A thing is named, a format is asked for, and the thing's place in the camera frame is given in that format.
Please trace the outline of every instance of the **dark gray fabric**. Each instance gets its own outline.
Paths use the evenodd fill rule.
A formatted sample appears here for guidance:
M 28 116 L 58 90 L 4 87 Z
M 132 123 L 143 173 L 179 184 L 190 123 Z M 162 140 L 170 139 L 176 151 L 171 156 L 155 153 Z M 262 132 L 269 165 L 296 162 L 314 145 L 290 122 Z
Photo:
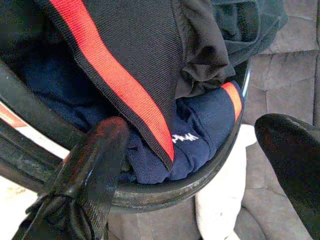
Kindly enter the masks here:
M 269 47 L 288 19 L 282 0 L 211 2 L 233 66 Z
M 317 50 L 317 0 L 284 0 L 287 24 L 265 54 Z
M 195 200 L 139 214 L 110 213 L 109 231 L 120 240 L 199 240 Z
M 266 93 L 268 113 L 282 113 L 313 124 L 315 79 L 309 78 Z
M 266 186 L 266 156 L 258 143 L 246 148 L 246 189 L 259 189 Z
M 314 110 L 313 110 L 313 124 L 320 128 L 320 54 L 318 53 L 316 59 L 316 71 L 314 79 Z
M 266 91 L 253 86 L 249 83 L 246 107 L 243 114 L 243 122 L 254 125 L 256 120 L 267 113 Z
M 259 224 L 244 207 L 236 218 L 234 231 L 241 240 L 266 240 Z
M 253 60 L 251 84 L 271 90 L 314 78 L 318 51 L 259 55 Z
M 247 189 L 242 205 L 268 240 L 312 240 L 288 198 L 267 188 Z

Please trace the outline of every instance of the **navy blue cloth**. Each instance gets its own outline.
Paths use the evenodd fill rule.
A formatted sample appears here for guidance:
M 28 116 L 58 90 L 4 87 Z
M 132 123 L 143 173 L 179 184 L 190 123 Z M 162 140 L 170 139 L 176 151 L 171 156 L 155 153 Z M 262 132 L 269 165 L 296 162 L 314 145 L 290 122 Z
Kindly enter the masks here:
M 234 81 L 232 83 L 240 93 L 238 84 Z M 172 139 L 175 140 L 174 163 L 170 172 L 141 136 L 135 131 L 132 133 L 126 157 L 138 183 L 179 180 L 196 172 L 212 159 L 235 123 L 234 105 L 223 88 L 177 99 L 176 109 L 171 131 Z M 176 136 L 184 136 L 184 139 L 177 139 Z
M 21 77 L 53 111 L 86 132 L 118 112 L 101 96 L 71 55 L 67 57 L 67 50 L 59 46 L 29 56 L 23 60 Z M 232 83 L 240 93 L 237 83 Z M 131 127 L 126 159 L 133 170 L 122 173 L 122 181 L 155 184 L 185 178 L 215 155 L 235 123 L 234 105 L 223 88 L 179 98 L 174 107 L 172 170 L 166 169 L 138 131 Z

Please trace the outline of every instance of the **gray upholstery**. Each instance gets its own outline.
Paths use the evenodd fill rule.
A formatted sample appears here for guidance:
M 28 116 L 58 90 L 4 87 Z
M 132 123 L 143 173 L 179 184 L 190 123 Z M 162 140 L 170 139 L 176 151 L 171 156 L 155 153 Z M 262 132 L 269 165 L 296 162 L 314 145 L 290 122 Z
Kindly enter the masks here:
M 140 214 L 111 213 L 111 239 L 117 240 L 199 240 L 195 200 Z
M 259 223 L 244 207 L 241 208 L 234 231 L 241 240 L 266 240 Z
M 244 122 L 253 125 L 263 114 L 283 113 L 320 127 L 318 1 L 284 2 L 288 23 L 253 59 Z M 257 143 L 247 147 L 242 207 L 235 232 L 243 240 L 312 239 Z

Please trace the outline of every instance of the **white cloth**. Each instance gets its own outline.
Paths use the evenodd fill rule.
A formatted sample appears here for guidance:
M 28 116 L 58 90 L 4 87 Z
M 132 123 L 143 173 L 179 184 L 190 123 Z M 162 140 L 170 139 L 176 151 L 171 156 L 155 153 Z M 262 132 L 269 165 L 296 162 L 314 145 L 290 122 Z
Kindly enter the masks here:
M 254 127 L 242 124 L 225 164 L 195 195 L 196 221 L 203 240 L 239 239 L 233 230 L 246 187 L 246 147 L 256 141 Z

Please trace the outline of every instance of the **orange stripe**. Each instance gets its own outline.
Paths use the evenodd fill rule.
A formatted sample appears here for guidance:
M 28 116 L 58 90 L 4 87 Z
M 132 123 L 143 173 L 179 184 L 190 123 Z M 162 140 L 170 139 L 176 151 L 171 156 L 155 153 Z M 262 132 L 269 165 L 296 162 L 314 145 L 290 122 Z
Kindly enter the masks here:
M 9 111 L 2 102 L 0 102 L 0 119 L 5 121 L 13 128 L 25 127 L 25 124 L 19 117 Z
M 241 99 L 240 99 L 238 90 L 231 82 L 227 82 L 227 83 L 223 84 L 221 87 L 228 93 L 228 95 L 233 103 L 234 117 L 235 117 L 234 121 L 237 121 L 237 119 L 241 113 L 241 110 L 242 110 L 242 103 L 241 103 Z
M 162 112 L 143 86 L 109 52 L 84 3 L 81 0 L 50 2 L 68 25 L 88 62 L 112 91 L 143 120 L 173 162 L 173 142 Z

